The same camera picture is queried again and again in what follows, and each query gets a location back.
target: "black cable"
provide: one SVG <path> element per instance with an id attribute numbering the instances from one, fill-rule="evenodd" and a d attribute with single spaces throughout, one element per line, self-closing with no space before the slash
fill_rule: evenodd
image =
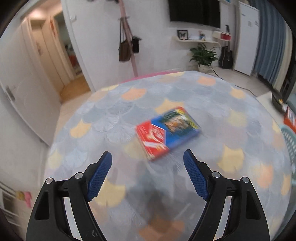
<path id="1" fill-rule="evenodd" d="M 212 67 L 214 73 L 215 73 L 220 79 L 222 79 L 222 78 L 221 78 L 221 77 L 215 72 L 215 70 L 214 70 L 214 68 L 213 68 L 212 65 L 211 65 L 211 67 Z M 243 87 L 240 87 L 240 86 L 238 86 L 238 85 L 235 85 L 235 86 L 238 87 L 238 88 L 241 88 L 241 89 L 244 89 L 244 90 L 250 91 L 250 90 L 247 89 L 247 88 L 243 88 Z"/>

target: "metal screw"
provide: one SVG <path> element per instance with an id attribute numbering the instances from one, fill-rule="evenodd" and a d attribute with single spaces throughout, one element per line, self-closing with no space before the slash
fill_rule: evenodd
<path id="1" fill-rule="evenodd" d="M 218 178 L 218 177 L 220 177 L 220 173 L 218 173 L 218 172 L 213 172 L 213 173 L 212 173 L 212 176 L 215 177 L 215 178 Z"/>
<path id="2" fill-rule="evenodd" d="M 81 172 L 75 174 L 76 179 L 80 179 L 82 177 L 83 177 L 83 173 L 81 173 Z"/>
<path id="3" fill-rule="evenodd" d="M 242 181 L 243 181 L 244 183 L 248 183 L 250 180 L 249 180 L 247 177 L 243 177 L 243 178 L 242 178 Z"/>
<path id="4" fill-rule="evenodd" d="M 50 177 L 50 178 L 46 179 L 45 182 L 46 182 L 47 184 L 50 184 L 50 183 L 52 183 L 52 181 L 53 181 L 53 179 Z"/>

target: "television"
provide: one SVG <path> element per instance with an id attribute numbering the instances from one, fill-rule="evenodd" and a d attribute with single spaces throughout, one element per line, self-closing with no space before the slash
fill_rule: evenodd
<path id="1" fill-rule="evenodd" d="M 220 28 L 218 0 L 168 0 L 170 20 Z"/>

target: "black guitar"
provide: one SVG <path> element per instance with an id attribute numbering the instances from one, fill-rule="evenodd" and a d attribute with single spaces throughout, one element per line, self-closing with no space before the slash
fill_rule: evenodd
<path id="1" fill-rule="evenodd" d="M 230 33 L 228 25 L 226 25 L 226 30 L 228 33 Z M 227 46 L 222 47 L 221 56 L 219 58 L 219 66 L 223 69 L 231 69 L 233 66 L 233 57 L 232 50 L 230 50 L 230 42 L 228 42 Z"/>

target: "patterned tablecloth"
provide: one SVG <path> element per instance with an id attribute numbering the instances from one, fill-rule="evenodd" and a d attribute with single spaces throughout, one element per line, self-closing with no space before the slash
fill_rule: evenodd
<path id="1" fill-rule="evenodd" d="M 202 133 L 147 161 L 135 125 L 176 106 L 189 112 Z M 94 93 L 56 137 L 45 178 L 68 179 L 107 150 L 113 164 L 98 197 L 90 202 L 106 239 L 184 241 L 205 206 L 184 167 L 186 149 L 226 178 L 251 179 L 273 238 L 290 196 L 291 165 L 282 133 L 255 98 L 199 72 L 158 75 Z M 71 216 L 69 202 L 66 207 Z M 230 198 L 225 207 L 216 238 L 223 234 Z M 69 220 L 74 227 L 74 218 Z M 79 237 L 77 228 L 73 234 Z"/>

